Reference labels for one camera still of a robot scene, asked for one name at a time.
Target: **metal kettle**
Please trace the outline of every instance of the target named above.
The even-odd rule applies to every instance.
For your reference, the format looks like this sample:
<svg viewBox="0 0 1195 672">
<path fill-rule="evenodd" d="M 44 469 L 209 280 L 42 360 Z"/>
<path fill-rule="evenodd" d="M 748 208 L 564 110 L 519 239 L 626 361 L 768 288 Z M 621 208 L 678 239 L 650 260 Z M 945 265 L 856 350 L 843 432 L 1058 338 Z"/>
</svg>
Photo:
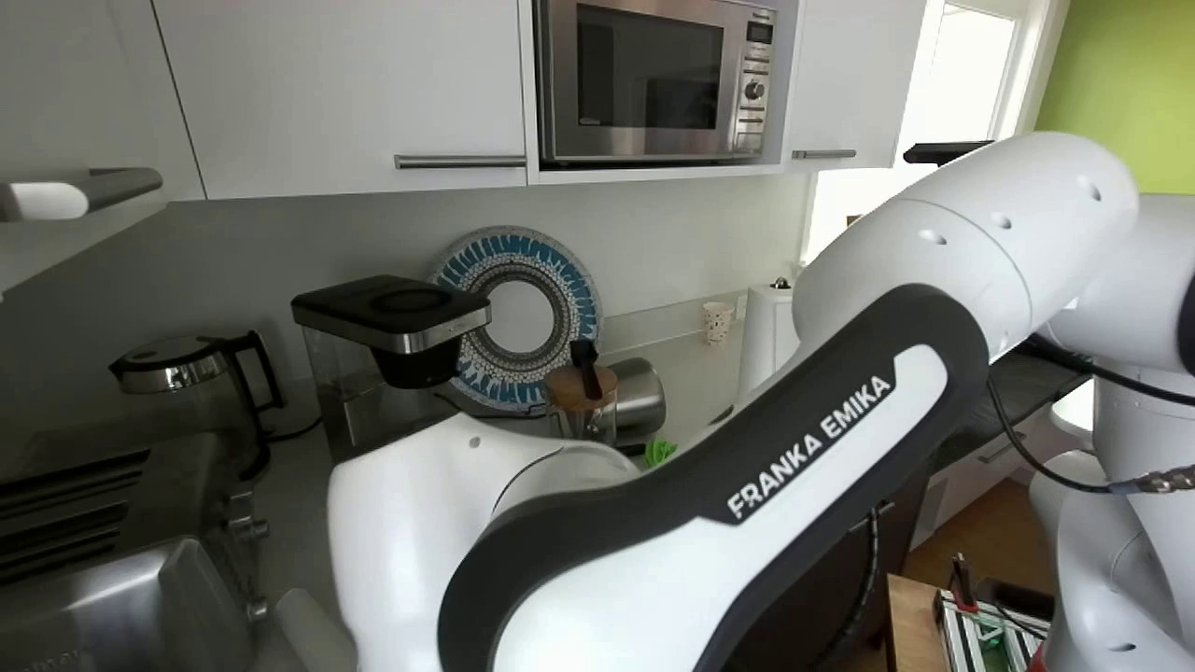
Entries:
<svg viewBox="0 0 1195 672">
<path fill-rule="evenodd" d="M 253 395 L 241 354 L 258 360 L 265 399 Z M 129 395 L 199 395 L 230 385 L 230 399 L 253 432 L 253 456 L 238 477 L 253 481 L 268 466 L 263 412 L 284 406 L 284 394 L 258 334 L 170 338 L 119 354 L 108 370 Z"/>
</svg>

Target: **sink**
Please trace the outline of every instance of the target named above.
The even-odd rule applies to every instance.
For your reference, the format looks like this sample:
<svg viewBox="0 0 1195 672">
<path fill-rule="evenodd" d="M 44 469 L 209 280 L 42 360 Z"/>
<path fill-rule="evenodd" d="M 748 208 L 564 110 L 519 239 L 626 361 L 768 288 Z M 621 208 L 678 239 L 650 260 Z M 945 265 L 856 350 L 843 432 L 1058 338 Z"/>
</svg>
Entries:
<svg viewBox="0 0 1195 672">
<path fill-rule="evenodd" d="M 0 588 L 5 672 L 251 670 L 241 600 L 195 538 Z"/>
</svg>

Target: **microwave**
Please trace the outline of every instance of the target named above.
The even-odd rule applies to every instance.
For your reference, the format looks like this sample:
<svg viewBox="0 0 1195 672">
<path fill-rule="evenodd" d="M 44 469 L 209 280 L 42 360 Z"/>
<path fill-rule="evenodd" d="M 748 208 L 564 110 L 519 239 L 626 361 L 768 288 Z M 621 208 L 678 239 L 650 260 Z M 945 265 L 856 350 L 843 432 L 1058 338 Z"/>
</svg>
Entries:
<svg viewBox="0 0 1195 672">
<path fill-rule="evenodd" d="M 748 0 L 535 0 L 540 166 L 757 158 L 773 19 Z"/>
</svg>

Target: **cabinet handle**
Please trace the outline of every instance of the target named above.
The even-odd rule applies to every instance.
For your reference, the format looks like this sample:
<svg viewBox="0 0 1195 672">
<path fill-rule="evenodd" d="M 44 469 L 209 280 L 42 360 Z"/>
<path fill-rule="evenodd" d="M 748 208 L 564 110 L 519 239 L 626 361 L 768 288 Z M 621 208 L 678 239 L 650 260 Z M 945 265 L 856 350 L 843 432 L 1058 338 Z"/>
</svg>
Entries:
<svg viewBox="0 0 1195 672">
<path fill-rule="evenodd" d="M 856 150 L 792 150 L 792 160 L 853 160 Z"/>
<path fill-rule="evenodd" d="M 11 178 L 0 184 L 0 222 L 78 222 L 156 186 L 159 176 L 148 170 L 98 170 L 86 178 Z"/>
<path fill-rule="evenodd" d="M 528 170 L 528 153 L 396 153 L 398 172 Z"/>
</svg>

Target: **coffee machine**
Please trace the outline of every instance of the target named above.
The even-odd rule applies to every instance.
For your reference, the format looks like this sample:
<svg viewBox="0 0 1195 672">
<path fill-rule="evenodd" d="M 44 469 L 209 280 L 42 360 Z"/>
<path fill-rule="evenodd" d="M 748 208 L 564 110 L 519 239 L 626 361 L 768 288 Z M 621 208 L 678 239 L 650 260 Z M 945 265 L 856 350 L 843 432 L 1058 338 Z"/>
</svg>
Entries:
<svg viewBox="0 0 1195 672">
<path fill-rule="evenodd" d="M 337 462 L 457 416 L 461 340 L 488 324 L 483 295 L 406 275 L 320 288 L 292 313 Z"/>
</svg>

